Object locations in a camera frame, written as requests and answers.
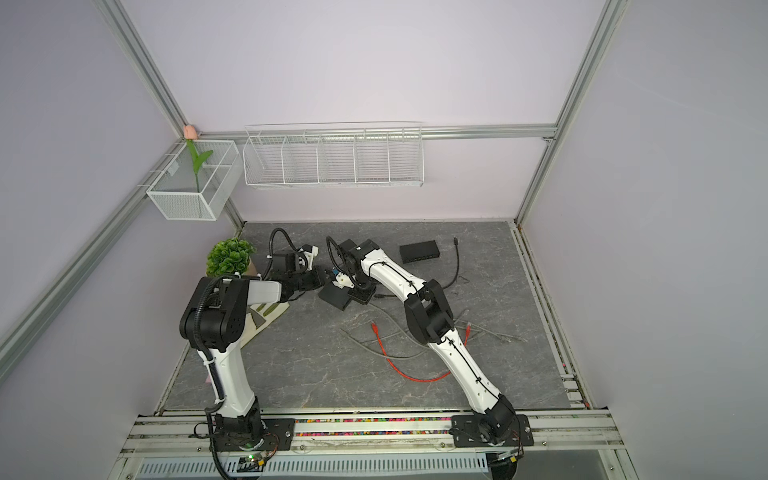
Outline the large black network switch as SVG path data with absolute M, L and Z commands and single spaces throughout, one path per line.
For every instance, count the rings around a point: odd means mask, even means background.
M 351 303 L 351 297 L 349 292 L 351 289 L 345 286 L 337 286 L 334 283 L 325 285 L 318 293 L 320 300 L 333 306 L 334 308 L 344 311 Z

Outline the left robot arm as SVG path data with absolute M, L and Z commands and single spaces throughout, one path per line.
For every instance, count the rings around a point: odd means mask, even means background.
M 211 413 L 221 418 L 252 418 L 256 395 L 246 378 L 241 349 L 274 323 L 290 303 L 326 283 L 315 265 L 319 247 L 299 246 L 283 228 L 267 245 L 267 266 L 258 272 L 255 247 L 231 238 L 217 243 L 180 320 L 180 334 L 201 358 L 215 395 Z

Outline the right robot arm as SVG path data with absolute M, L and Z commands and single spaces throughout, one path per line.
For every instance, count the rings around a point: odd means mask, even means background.
M 381 285 L 402 302 L 411 335 L 443 361 L 467 398 L 478 429 L 471 439 L 490 446 L 532 444 L 523 416 L 467 350 L 438 281 L 411 274 L 371 240 L 339 244 L 328 236 L 326 245 L 332 264 L 354 287 L 370 291 Z

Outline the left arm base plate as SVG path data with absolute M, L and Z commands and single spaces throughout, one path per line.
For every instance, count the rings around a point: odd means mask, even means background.
M 291 447 L 296 419 L 266 417 L 247 420 L 215 415 L 213 441 L 218 452 L 286 451 Z

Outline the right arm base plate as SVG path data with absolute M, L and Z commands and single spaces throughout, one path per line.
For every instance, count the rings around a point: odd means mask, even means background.
M 526 415 L 517 414 L 499 426 L 477 413 L 451 417 L 449 434 L 459 448 L 531 447 L 532 427 Z

